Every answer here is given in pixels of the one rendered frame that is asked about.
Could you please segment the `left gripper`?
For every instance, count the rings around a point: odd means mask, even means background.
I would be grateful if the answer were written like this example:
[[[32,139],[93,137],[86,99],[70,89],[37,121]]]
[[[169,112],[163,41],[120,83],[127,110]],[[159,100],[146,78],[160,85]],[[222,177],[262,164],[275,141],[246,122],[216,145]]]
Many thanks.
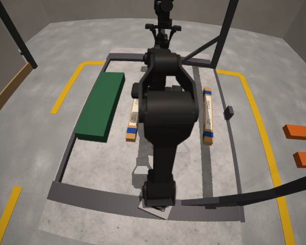
[[[166,83],[166,82],[165,82]],[[172,87],[165,87],[165,83],[162,86],[156,87],[153,85],[149,85],[150,87],[148,87],[146,89],[146,91],[144,92],[147,93],[147,91],[182,91],[182,87],[179,85],[172,85]],[[144,98],[144,94],[143,94],[143,98]],[[139,83],[134,83],[132,86],[132,92],[131,92],[131,96],[132,99],[138,99],[139,97]]]

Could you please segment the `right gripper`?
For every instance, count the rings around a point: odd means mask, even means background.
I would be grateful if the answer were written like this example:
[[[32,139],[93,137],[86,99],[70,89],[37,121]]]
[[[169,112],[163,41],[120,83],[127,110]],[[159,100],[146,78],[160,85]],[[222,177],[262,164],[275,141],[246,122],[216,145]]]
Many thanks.
[[[166,16],[168,16],[170,18],[170,14],[167,14],[167,13],[159,13],[158,14],[158,19],[159,19],[159,16],[162,16],[162,18],[166,18]],[[152,31],[152,33],[154,35],[155,43],[156,43],[156,31],[155,31],[156,28],[158,28],[158,25],[153,25],[153,24],[146,24],[145,25],[145,29],[150,29],[150,31]],[[171,30],[170,37],[169,37],[169,43],[170,43],[170,40],[171,40],[174,32],[175,31],[181,31],[181,26],[174,25],[174,27],[173,26],[168,26],[168,28],[161,28],[161,29]]]

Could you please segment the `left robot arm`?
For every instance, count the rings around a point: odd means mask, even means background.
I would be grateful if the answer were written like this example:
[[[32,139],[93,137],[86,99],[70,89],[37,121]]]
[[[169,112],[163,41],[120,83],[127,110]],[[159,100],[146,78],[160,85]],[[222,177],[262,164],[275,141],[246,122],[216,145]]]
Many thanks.
[[[139,81],[139,123],[143,123],[144,137],[154,145],[154,152],[153,169],[148,170],[142,196],[145,207],[165,211],[167,206],[175,206],[176,182],[171,173],[177,146],[190,137],[198,120],[198,95],[195,81],[182,67],[180,54],[154,45],[148,48],[143,61],[148,64],[148,70]],[[175,76],[184,91],[147,91],[144,94],[150,84],[162,86],[167,76]]]

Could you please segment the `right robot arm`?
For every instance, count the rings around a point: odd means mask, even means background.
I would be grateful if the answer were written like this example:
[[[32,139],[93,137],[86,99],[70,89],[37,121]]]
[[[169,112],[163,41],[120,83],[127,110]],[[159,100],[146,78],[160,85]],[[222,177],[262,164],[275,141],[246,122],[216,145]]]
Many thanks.
[[[158,3],[161,1],[161,3]],[[154,0],[154,10],[155,14],[158,16],[159,13],[167,13],[170,14],[170,11],[173,8],[173,0]],[[172,2],[171,2],[172,1]],[[169,21],[168,21],[169,20]],[[160,48],[169,48],[169,40],[167,34],[165,34],[165,29],[161,28],[168,28],[168,26],[172,26],[172,19],[169,19],[168,16],[166,18],[162,18],[159,16],[158,19],[158,34],[156,36],[156,43],[155,45],[160,45]]]

